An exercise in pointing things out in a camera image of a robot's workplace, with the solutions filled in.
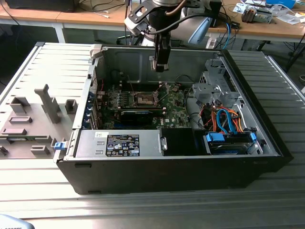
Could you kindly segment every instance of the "blue cable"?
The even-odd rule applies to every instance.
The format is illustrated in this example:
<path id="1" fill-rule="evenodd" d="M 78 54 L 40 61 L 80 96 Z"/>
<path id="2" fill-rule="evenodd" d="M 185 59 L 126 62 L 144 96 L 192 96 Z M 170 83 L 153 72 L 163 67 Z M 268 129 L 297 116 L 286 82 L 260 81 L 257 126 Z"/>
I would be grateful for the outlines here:
<path id="1" fill-rule="evenodd" d="M 234 134 L 237 134 L 237 131 L 235 130 L 234 126 L 232 125 L 232 122 L 231 122 L 231 115 L 228 111 L 224 110 L 224 109 L 221 109 L 217 112 L 217 116 L 216 116 L 216 120 L 217 120 L 217 125 L 220 129 L 222 129 L 224 131 L 225 134 L 228 134 L 228 132 L 226 131 L 226 129 L 224 129 L 221 124 L 220 124 L 220 114 L 221 112 L 224 111 L 227 115 L 227 118 L 228 118 L 228 124 L 229 124 L 229 128 L 230 128 L 230 131 L 233 132 Z"/>
<path id="2" fill-rule="evenodd" d="M 230 29 L 230 25 L 229 25 L 229 23 L 227 23 L 227 28 L 228 28 L 228 38 L 227 38 L 227 42 L 225 43 L 225 45 L 224 45 L 224 47 L 223 47 L 223 49 L 225 49 L 226 48 L 226 46 L 227 46 L 227 44 L 228 44 L 228 42 L 229 42 L 229 40 L 230 40 L 230 34 L 231 34 L 231 29 Z"/>

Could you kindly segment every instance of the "side panel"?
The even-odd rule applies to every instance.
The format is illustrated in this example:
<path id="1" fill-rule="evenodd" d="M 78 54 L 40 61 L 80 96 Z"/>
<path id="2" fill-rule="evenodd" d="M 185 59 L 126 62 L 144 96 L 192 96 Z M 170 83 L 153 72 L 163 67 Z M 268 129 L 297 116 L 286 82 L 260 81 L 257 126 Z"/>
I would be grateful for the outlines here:
<path id="1" fill-rule="evenodd" d="M 280 157 L 60 161 L 79 194 L 193 191 L 246 187 L 284 165 Z"/>

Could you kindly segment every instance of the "blue drive bracket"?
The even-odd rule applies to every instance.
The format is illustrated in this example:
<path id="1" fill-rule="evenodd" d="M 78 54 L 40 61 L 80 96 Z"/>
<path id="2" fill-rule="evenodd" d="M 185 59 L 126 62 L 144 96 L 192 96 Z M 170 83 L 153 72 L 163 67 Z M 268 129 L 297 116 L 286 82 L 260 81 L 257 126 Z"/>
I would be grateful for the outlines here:
<path id="1" fill-rule="evenodd" d="M 208 133 L 206 140 L 208 142 L 224 142 L 224 135 L 220 133 Z"/>

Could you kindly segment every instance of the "wooden desk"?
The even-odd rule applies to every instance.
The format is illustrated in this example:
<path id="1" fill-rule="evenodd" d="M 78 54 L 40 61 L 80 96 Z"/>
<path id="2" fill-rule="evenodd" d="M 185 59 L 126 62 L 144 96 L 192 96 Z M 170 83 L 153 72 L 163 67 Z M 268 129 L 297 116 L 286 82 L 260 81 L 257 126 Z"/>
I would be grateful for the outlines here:
<path id="1" fill-rule="evenodd" d="M 92 4 L 102 3 L 107 0 L 92 0 Z M 254 40 L 268 40 L 268 41 L 282 41 L 282 42 L 299 42 L 302 38 L 305 28 L 304 24 L 290 25 L 279 19 L 273 18 L 270 24 L 266 23 L 243 23 L 241 20 L 241 14 L 231 12 L 234 5 L 239 0 L 223 0 L 224 7 L 228 15 L 233 21 L 240 23 L 240 30 L 237 34 L 237 38 L 241 39 L 254 39 Z M 122 4 L 120 0 L 114 0 L 111 4 L 105 4 L 97 7 L 96 9 L 105 9 L 111 6 Z M 53 27 L 56 30 L 59 42 L 65 42 L 63 29 L 75 28 L 75 29 L 92 29 L 92 30 L 124 30 L 124 15 L 125 7 L 117 7 L 108 10 L 110 18 L 105 18 L 93 12 L 87 12 L 82 9 L 78 9 L 75 13 L 65 13 L 57 11 L 45 11 L 45 10 L 13 10 L 10 9 L 4 2 L 4 6 L 7 11 L 18 21 L 20 25 L 32 25 L 32 26 L 48 26 Z M 84 9 L 90 10 L 91 7 L 88 2 L 82 4 Z M 295 11 L 305 10 L 305 6 L 299 6 L 293 9 Z M 11 17 L 0 6 L 0 24 L 15 24 Z M 226 32 L 225 25 L 220 25 L 217 28 L 210 28 L 208 36 L 217 38 L 222 36 Z"/>

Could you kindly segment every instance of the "white sticker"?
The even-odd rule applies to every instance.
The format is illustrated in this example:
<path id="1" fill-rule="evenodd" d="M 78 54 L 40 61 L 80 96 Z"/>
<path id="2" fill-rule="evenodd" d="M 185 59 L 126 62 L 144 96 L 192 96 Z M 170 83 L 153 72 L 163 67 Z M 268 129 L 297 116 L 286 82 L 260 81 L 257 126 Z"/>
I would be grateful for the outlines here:
<path id="1" fill-rule="evenodd" d="M 109 132 L 95 132 L 95 137 L 107 137 Z"/>

